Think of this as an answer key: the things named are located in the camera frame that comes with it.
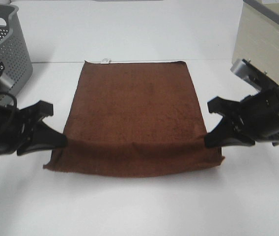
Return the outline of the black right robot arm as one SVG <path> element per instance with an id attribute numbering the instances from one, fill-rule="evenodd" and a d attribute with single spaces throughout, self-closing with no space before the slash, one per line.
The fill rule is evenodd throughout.
<path id="1" fill-rule="evenodd" d="M 249 95 L 239 102 L 215 97 L 208 102 L 208 110 L 222 119 L 205 135 L 206 147 L 251 147 L 257 142 L 279 145 L 279 87 Z"/>

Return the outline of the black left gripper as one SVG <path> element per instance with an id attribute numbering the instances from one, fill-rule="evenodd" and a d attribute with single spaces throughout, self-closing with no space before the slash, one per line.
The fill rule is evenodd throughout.
<path id="1" fill-rule="evenodd" d="M 41 121 L 53 115 L 52 103 L 39 100 L 19 109 L 14 95 L 0 92 L 0 156 L 12 153 L 21 156 L 66 147 L 66 136 Z"/>

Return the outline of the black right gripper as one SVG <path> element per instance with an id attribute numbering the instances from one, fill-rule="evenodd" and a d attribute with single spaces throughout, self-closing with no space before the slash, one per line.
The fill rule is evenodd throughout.
<path id="1" fill-rule="evenodd" d="M 216 96 L 207 103 L 209 113 L 223 118 L 204 137 L 207 148 L 254 146 L 256 142 L 279 145 L 279 87 L 240 101 Z"/>

